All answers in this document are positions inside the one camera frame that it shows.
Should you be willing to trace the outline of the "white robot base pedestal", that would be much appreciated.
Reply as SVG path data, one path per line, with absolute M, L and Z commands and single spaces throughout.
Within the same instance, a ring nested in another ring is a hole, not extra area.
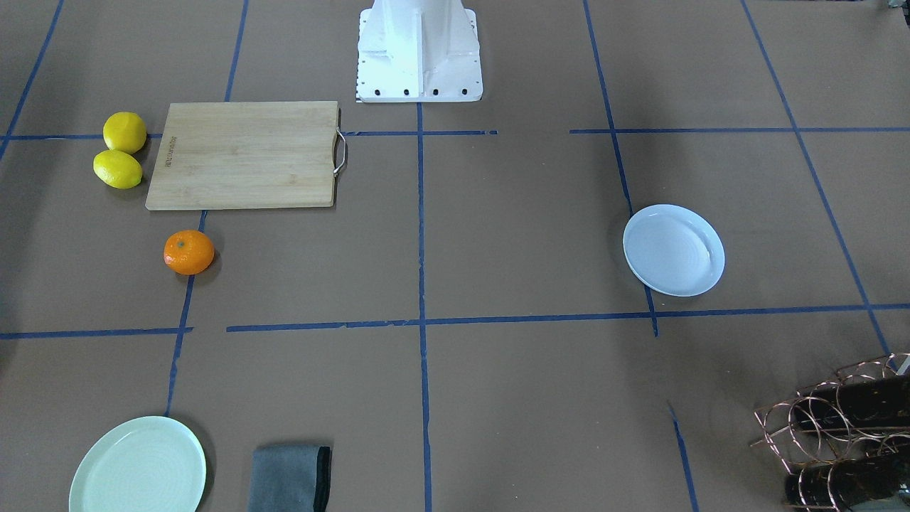
M 375 1 L 358 17 L 355 100 L 478 102 L 481 45 L 461 1 Z

